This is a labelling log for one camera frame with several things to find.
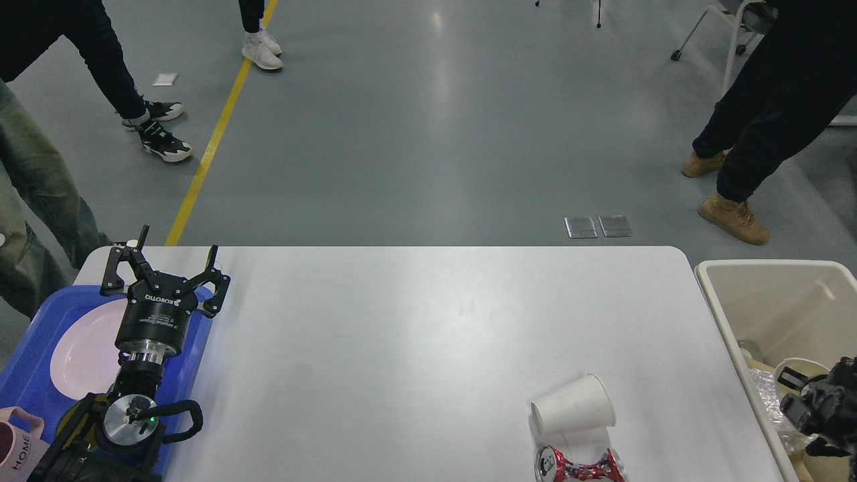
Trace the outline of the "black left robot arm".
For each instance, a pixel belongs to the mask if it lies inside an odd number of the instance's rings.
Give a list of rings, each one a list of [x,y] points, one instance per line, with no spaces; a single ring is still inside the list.
[[[163,404],[156,393],[168,361],[183,353],[192,315],[215,317],[232,280],[216,266],[218,245],[191,278],[153,269],[142,251],[147,233],[143,226],[136,245],[111,249],[99,287],[102,296],[126,299],[115,381],[67,411],[31,481],[159,481],[154,469],[162,446],[187,441],[203,427],[195,400]]]

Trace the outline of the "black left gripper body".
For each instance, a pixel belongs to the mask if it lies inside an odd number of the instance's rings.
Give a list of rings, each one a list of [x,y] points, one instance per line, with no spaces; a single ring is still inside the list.
[[[197,307],[196,294],[151,293],[135,288],[127,294],[128,305],[115,339],[122,353],[134,353],[145,343],[159,345],[163,357],[180,355],[189,331],[191,312]]]

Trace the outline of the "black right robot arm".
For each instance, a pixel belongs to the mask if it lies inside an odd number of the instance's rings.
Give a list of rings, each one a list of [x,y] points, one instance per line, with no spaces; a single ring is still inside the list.
[[[815,439],[811,457],[850,457],[855,467],[856,372],[854,357],[832,369],[799,357],[775,368],[775,388],[784,417],[799,433]]]

